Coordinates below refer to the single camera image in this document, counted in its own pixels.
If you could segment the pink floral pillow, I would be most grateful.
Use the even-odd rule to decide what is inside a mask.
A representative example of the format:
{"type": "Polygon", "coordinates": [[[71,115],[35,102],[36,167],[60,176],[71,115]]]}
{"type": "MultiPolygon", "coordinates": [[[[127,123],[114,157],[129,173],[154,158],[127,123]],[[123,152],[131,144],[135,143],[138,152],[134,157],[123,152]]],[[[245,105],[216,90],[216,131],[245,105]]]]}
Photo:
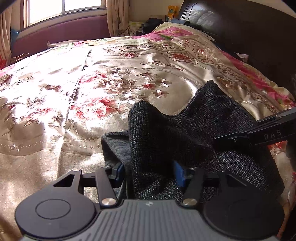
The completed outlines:
{"type": "Polygon", "coordinates": [[[164,22],[156,27],[152,33],[158,33],[162,35],[166,35],[169,37],[180,37],[180,36],[189,36],[189,35],[197,35],[207,38],[210,41],[214,41],[215,39],[209,36],[207,33],[202,32],[200,30],[196,30],[192,27],[183,24],[176,24],[172,22],[164,22]]]}

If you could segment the dark grey knit pants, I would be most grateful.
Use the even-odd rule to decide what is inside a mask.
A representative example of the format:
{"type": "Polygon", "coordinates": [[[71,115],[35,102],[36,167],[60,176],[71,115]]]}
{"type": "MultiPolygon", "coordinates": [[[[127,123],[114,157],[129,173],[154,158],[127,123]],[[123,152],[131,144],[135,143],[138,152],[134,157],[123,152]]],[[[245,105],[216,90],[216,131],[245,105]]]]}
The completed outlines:
{"type": "Polygon", "coordinates": [[[146,101],[137,102],[128,114],[128,130],[106,133],[101,144],[107,166],[124,164],[122,198],[180,201],[183,194],[176,183],[175,162],[207,173],[228,170],[279,197],[285,186],[266,147],[225,152],[213,148],[216,137],[256,125],[246,109],[209,81],[177,115],[165,115],[146,101]]]}

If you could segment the right beige floral curtain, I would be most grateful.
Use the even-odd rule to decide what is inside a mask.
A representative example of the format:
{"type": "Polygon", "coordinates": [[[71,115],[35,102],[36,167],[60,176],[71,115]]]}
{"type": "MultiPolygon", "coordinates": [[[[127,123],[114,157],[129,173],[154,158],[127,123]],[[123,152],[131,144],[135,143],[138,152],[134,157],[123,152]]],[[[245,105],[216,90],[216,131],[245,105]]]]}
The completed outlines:
{"type": "Polygon", "coordinates": [[[106,0],[107,25],[111,37],[128,36],[129,0],[106,0]]]}

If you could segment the yellow orange package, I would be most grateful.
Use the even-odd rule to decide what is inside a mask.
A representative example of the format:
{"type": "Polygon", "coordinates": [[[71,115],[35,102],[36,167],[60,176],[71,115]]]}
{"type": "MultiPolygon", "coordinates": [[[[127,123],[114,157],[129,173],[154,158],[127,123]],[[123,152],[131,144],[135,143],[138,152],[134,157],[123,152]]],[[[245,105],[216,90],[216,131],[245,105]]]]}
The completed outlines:
{"type": "Polygon", "coordinates": [[[168,13],[166,15],[167,21],[171,21],[173,19],[176,19],[179,14],[179,6],[169,5],[168,6],[168,13]]]}

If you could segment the dark clothes pile on nightstand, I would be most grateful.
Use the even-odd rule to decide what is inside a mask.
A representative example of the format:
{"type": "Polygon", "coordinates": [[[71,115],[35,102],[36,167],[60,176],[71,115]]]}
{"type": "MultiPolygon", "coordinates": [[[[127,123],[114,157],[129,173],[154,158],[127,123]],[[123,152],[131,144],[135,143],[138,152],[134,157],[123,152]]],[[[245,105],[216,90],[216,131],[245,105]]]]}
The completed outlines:
{"type": "Polygon", "coordinates": [[[144,34],[151,33],[156,27],[163,24],[164,21],[158,18],[149,18],[142,27],[142,32],[144,34]]]}

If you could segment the dark wooden headboard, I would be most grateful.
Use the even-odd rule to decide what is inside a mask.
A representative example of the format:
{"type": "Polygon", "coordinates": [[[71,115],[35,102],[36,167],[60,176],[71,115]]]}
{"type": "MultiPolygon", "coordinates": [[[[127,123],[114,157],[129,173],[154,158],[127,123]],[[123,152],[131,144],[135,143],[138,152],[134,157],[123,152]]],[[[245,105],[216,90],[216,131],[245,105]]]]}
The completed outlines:
{"type": "Polygon", "coordinates": [[[295,91],[295,18],[252,1],[184,1],[181,20],[207,32],[248,64],[295,91]]]}

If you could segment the left beige floral curtain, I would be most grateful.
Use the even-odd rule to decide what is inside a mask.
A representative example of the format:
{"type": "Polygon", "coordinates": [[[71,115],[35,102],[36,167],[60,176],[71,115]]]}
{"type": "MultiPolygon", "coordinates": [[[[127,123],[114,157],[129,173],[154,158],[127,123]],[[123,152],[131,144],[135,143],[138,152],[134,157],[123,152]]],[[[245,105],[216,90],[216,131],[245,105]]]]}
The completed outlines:
{"type": "Polygon", "coordinates": [[[1,69],[10,64],[11,60],[11,15],[12,6],[8,7],[1,14],[0,22],[0,51],[1,51],[1,69]]]}

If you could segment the window with frame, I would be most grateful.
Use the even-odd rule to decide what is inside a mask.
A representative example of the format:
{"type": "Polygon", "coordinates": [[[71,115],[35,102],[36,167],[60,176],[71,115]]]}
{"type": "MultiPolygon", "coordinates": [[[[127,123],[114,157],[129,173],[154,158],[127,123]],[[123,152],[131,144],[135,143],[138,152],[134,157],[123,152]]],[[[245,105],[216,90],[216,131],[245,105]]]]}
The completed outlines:
{"type": "Polygon", "coordinates": [[[23,30],[38,23],[56,20],[74,20],[106,14],[106,1],[17,1],[18,29],[23,30]]]}

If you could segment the floral satin bedspread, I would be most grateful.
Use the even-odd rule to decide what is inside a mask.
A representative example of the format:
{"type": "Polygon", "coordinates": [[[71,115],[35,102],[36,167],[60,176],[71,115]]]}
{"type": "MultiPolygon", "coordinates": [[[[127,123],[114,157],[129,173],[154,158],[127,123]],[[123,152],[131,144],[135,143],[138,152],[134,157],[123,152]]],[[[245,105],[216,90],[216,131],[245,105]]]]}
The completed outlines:
{"type": "Polygon", "coordinates": [[[197,35],[158,33],[80,41],[1,71],[1,240],[19,240],[17,206],[71,170],[107,166],[101,137],[128,130],[146,101],[177,115],[213,81],[255,120],[295,98],[250,65],[197,35]]]}

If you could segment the maroon padded window bench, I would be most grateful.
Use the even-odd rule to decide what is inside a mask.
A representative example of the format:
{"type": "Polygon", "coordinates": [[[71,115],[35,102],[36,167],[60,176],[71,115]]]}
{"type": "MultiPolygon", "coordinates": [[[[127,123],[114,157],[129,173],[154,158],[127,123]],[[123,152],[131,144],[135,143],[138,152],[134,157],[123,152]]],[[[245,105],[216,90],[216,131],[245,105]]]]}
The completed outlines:
{"type": "Polygon", "coordinates": [[[12,45],[13,57],[34,55],[47,49],[47,43],[69,40],[94,40],[109,38],[107,16],[90,16],[42,28],[17,39],[12,45]]]}

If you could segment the beige floral curtain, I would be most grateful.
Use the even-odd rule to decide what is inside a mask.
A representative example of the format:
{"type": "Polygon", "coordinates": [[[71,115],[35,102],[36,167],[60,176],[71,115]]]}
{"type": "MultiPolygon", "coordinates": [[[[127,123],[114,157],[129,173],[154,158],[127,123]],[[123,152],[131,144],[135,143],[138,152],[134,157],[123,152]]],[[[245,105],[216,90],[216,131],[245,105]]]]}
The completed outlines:
{"type": "Polygon", "coordinates": [[[128,36],[129,0],[106,0],[107,25],[111,37],[128,36]]]}
{"type": "Polygon", "coordinates": [[[1,51],[1,69],[10,64],[11,60],[11,15],[12,6],[8,7],[1,14],[0,22],[0,51],[1,51]]]}

